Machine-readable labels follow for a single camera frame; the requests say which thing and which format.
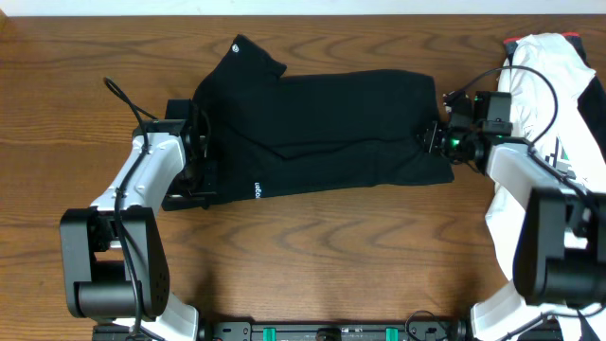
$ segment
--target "green connector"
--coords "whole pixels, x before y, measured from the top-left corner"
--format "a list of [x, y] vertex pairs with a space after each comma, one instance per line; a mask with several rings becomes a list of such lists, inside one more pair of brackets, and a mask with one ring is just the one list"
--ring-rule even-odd
[[263, 341], [276, 341], [276, 328], [263, 329]]
[[385, 341], [398, 341], [398, 329], [387, 328], [385, 330]]

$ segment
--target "black bracket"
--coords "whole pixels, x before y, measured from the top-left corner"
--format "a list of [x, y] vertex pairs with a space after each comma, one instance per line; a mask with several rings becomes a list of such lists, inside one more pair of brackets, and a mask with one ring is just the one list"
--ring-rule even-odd
[[[97, 321], [132, 317], [131, 279], [123, 260], [97, 260], [117, 241], [114, 212], [95, 207], [68, 209], [61, 219], [61, 243], [67, 309], [75, 317]], [[121, 212], [127, 244], [143, 294], [143, 319], [162, 314], [169, 299], [169, 265], [153, 210], [133, 206]]]

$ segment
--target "wooden table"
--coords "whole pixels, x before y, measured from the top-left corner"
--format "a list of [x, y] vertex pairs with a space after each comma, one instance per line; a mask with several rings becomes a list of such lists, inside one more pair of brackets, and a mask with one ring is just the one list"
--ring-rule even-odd
[[[135, 126], [112, 76], [163, 115], [242, 32], [288, 75], [399, 68], [439, 94], [503, 62], [501, 42], [579, 32], [606, 74], [604, 16], [9, 18], [0, 33], [0, 338], [90, 339], [64, 301], [59, 220], [116, 176]], [[494, 89], [494, 78], [478, 89]], [[211, 319], [402, 320], [455, 315], [505, 279], [484, 213], [490, 180], [251, 200], [157, 218], [173, 292]]]

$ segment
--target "white cloth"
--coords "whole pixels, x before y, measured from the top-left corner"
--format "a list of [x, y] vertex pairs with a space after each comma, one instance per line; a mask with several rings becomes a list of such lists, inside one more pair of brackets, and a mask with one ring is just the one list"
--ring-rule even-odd
[[[537, 142], [538, 154], [559, 170], [573, 171], [577, 180], [588, 189], [606, 191], [606, 164], [577, 109], [578, 98], [596, 71], [583, 63], [574, 47], [560, 34], [529, 35], [517, 43], [512, 64], [528, 66], [544, 74], [558, 96], [558, 117], [550, 131]], [[514, 136], [532, 140], [553, 117], [551, 92], [533, 73], [503, 71], [498, 90], [511, 93], [510, 121]], [[525, 209], [505, 188], [496, 184], [486, 223], [497, 260], [508, 279], [512, 278], [513, 257], [524, 216]], [[600, 339], [606, 340], [606, 314], [596, 315], [588, 321]], [[579, 340], [580, 323], [576, 318], [561, 318], [560, 324], [565, 341]]]

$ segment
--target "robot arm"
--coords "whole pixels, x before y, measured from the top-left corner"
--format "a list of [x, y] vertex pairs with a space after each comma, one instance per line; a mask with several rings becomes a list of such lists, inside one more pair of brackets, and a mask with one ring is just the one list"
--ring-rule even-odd
[[[199, 315], [170, 292], [169, 267], [155, 223], [168, 192], [190, 195], [205, 166], [198, 115], [186, 100], [184, 119], [146, 123], [148, 154], [134, 169], [121, 201], [126, 243], [141, 288], [142, 330], [159, 340], [195, 341]], [[133, 149], [116, 179], [88, 208], [68, 209], [61, 220], [62, 260], [67, 306], [75, 317], [130, 327], [135, 301], [131, 278], [122, 260], [98, 260], [96, 253], [120, 248], [114, 208], [120, 186], [144, 143], [141, 128], [134, 131]]]
[[[604, 219], [585, 214], [586, 203], [528, 153], [528, 141], [510, 137], [508, 94], [478, 93], [475, 113], [464, 93], [459, 95], [447, 98], [451, 109], [448, 125], [436, 122], [424, 135], [427, 152], [455, 163], [473, 162], [479, 172], [503, 185], [526, 207], [526, 219], [516, 250], [513, 282], [473, 307], [471, 326], [458, 332], [458, 339], [501, 340], [545, 312], [566, 309], [555, 304], [582, 308], [602, 302], [606, 296]], [[161, 205], [168, 210], [174, 204], [179, 208], [207, 206], [215, 193], [216, 166], [206, 158], [199, 114], [189, 100], [170, 101], [167, 119], [145, 123], [148, 155], [134, 170], [120, 207], [141, 289], [141, 327], [158, 340], [204, 340], [208, 333], [206, 327], [200, 328], [195, 308], [183, 304], [169, 290], [169, 267], [155, 222]], [[114, 222], [116, 187], [141, 153], [142, 134], [141, 128], [134, 131], [133, 150], [112, 185], [90, 207], [68, 209], [62, 217], [65, 293], [69, 312], [75, 317], [127, 327], [134, 324], [134, 290], [125, 262], [98, 260], [96, 253], [120, 247]], [[603, 215], [606, 197], [595, 195], [592, 200]], [[585, 245], [567, 247], [566, 233], [586, 240]], [[397, 336], [399, 328], [392, 327], [388, 329]], [[428, 328], [428, 333], [435, 336], [435, 330]], [[114, 330], [108, 333], [116, 336]], [[118, 333], [122, 339], [128, 335], [128, 331]], [[360, 334], [376, 339], [375, 334], [368, 335]], [[389, 335], [387, 341], [399, 340]]]
[[[474, 108], [464, 92], [445, 98], [451, 120], [427, 130], [427, 151], [454, 163], [473, 162], [478, 172], [506, 188], [526, 208], [513, 281], [472, 308], [473, 337], [509, 338], [547, 315], [574, 317], [577, 309], [603, 303], [606, 196], [591, 193], [589, 198], [580, 186], [576, 190], [566, 186], [563, 175], [536, 156], [530, 142], [510, 137], [510, 94], [480, 92]], [[586, 313], [595, 312], [596, 305]]]

